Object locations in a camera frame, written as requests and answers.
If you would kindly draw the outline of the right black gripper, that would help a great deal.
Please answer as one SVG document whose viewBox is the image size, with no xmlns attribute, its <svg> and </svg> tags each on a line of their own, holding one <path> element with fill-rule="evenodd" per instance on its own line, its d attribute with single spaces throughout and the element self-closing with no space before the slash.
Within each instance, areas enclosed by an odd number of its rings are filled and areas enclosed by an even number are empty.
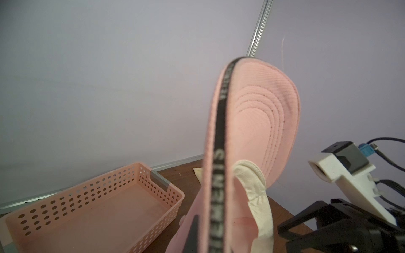
<svg viewBox="0 0 405 253">
<path fill-rule="evenodd" d="M 395 225 L 355 205 L 319 200 L 277 226 L 287 253 L 403 253 L 405 214 L 389 211 Z"/>
</svg>

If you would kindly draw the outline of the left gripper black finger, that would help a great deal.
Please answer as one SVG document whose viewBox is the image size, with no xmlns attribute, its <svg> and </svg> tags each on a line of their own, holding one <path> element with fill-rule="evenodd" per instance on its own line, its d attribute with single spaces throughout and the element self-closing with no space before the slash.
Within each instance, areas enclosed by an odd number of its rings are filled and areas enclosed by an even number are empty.
<svg viewBox="0 0 405 253">
<path fill-rule="evenodd" d="M 185 241 L 182 253 L 198 253 L 199 216 L 195 215 Z"/>
</svg>

